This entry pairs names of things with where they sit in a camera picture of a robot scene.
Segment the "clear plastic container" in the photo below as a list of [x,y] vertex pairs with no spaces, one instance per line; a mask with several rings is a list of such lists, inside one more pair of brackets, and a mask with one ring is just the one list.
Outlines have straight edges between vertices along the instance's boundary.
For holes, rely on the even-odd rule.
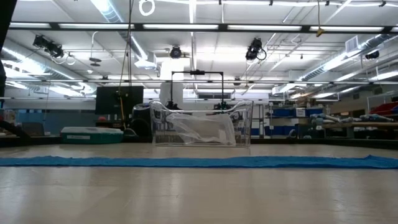
[[169,110],[150,102],[155,146],[249,147],[253,101],[240,101],[229,110]]

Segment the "floor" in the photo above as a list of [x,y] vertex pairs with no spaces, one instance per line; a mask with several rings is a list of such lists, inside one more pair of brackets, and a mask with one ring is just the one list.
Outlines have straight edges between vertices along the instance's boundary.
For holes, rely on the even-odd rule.
[[[398,151],[326,145],[151,144],[0,149],[0,157],[234,157]],[[398,223],[398,170],[0,167],[0,223]]]

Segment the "ceiling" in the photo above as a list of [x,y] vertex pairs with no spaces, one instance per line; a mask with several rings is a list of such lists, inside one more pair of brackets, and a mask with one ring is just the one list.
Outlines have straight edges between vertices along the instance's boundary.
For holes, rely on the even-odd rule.
[[[112,0],[120,16],[128,21],[128,0]],[[227,4],[203,4],[203,0],[197,0],[197,23],[243,23],[243,24],[318,24],[318,8],[292,7],[275,5],[242,5]],[[380,1],[351,1],[347,7],[336,5],[325,6],[325,1],[320,3],[319,18],[321,24],[327,25],[352,25],[352,26],[396,26],[398,17],[397,8],[391,6],[354,7],[355,4],[380,4]],[[149,3],[144,4],[144,10],[149,10]],[[12,18],[13,21],[27,22],[106,22],[99,10],[90,0],[52,0],[52,1],[18,1]],[[134,1],[132,10],[132,22],[178,22],[189,23],[189,4],[180,4],[167,1],[155,1],[155,11],[149,16],[143,16],[139,11],[139,1]],[[76,31],[28,31],[9,30],[7,38],[18,44],[36,51],[32,45],[35,35],[44,35],[70,52],[75,58],[74,65],[62,64],[65,68],[90,79],[98,79],[108,76],[119,79],[122,73],[122,63],[126,42],[117,32],[99,32],[95,35],[93,51],[91,53],[91,38],[93,32]],[[167,50],[173,45],[181,46],[188,55],[191,53],[191,34],[189,32],[135,32],[139,45],[149,52],[154,52],[159,63],[167,58]],[[329,56],[345,49],[345,42],[354,37],[354,34],[323,34],[316,37],[315,34],[276,34],[272,33],[217,33],[197,32],[197,69],[205,71],[223,71],[225,79],[234,77],[246,77],[250,80],[289,80],[290,70],[304,71],[322,62]],[[267,59],[261,63],[255,63],[249,67],[245,53],[253,38],[260,37],[263,44],[267,44]],[[359,35],[360,41],[367,40],[372,35]],[[389,42],[396,47],[396,40]],[[381,57],[392,54],[393,47],[381,52]],[[45,52],[37,50],[47,58]],[[88,59],[91,57],[102,60],[100,67],[92,67]],[[360,60],[353,60],[333,69],[334,72],[349,73],[359,69]],[[186,59],[185,69],[190,68],[190,61]],[[157,72],[133,67],[136,79],[159,79]],[[216,75],[198,77],[202,79],[219,79]],[[272,88],[273,85],[256,85],[254,88]]]

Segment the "blue mat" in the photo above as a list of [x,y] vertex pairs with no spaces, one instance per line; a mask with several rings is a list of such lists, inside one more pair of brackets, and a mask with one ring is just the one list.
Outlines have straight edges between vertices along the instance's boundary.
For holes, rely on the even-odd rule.
[[333,158],[313,156],[254,156],[227,159],[141,159],[141,158],[0,158],[0,166],[103,166],[103,167],[206,167],[206,168],[356,168],[398,169],[398,159],[367,156],[365,158]]

